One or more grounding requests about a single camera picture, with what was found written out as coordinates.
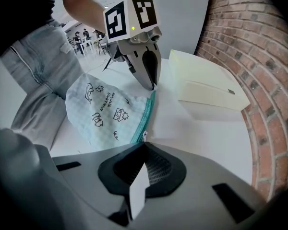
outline mesh grille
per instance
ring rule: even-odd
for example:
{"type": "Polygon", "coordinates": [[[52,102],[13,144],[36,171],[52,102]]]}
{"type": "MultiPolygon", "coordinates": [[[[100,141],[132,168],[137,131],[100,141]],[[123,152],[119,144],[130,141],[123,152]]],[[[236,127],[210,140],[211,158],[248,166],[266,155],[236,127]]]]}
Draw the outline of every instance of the mesh grille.
{"type": "Polygon", "coordinates": [[[171,164],[151,149],[137,149],[114,166],[115,174],[131,185],[145,162],[150,185],[170,175],[171,164]]]}

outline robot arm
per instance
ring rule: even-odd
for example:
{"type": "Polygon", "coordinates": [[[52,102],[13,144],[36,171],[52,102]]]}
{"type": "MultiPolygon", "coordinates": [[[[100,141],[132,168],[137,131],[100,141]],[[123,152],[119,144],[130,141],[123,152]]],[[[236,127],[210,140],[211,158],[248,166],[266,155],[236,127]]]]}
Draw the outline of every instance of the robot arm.
{"type": "Polygon", "coordinates": [[[126,61],[139,83],[153,90],[158,83],[162,35],[153,0],[123,0],[104,11],[107,52],[114,61],[126,61]]]}

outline light gray jeans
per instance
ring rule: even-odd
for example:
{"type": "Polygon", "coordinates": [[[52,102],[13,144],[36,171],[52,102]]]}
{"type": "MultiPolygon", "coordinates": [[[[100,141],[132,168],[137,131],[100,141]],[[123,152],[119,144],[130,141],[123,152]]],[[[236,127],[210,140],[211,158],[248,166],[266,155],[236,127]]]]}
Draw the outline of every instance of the light gray jeans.
{"type": "Polygon", "coordinates": [[[83,73],[65,33],[49,22],[15,42],[1,60],[27,93],[12,129],[50,150],[66,116],[66,92],[83,73]]]}

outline table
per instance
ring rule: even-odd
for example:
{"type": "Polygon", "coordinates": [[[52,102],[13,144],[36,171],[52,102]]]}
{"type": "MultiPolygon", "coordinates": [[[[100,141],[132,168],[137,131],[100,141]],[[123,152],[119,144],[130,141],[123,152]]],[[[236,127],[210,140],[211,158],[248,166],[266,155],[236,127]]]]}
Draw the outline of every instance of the table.
{"type": "MultiPolygon", "coordinates": [[[[114,62],[89,74],[137,96],[149,97],[129,72],[126,62],[114,62]]],[[[147,141],[210,158],[248,184],[252,182],[252,152],[241,112],[199,103],[179,102],[168,60],[162,59],[156,103],[147,127],[147,141]]],[[[66,118],[50,151],[51,156],[97,151],[66,118]]]]}

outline brick wall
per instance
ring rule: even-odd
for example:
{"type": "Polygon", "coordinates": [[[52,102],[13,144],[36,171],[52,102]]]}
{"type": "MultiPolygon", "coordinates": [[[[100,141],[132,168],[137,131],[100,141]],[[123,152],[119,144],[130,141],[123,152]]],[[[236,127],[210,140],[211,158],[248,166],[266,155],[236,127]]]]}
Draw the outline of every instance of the brick wall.
{"type": "Polygon", "coordinates": [[[252,185],[270,199],[288,184],[288,27],[270,0],[210,0],[195,55],[229,69],[251,105],[242,111],[252,185]]]}

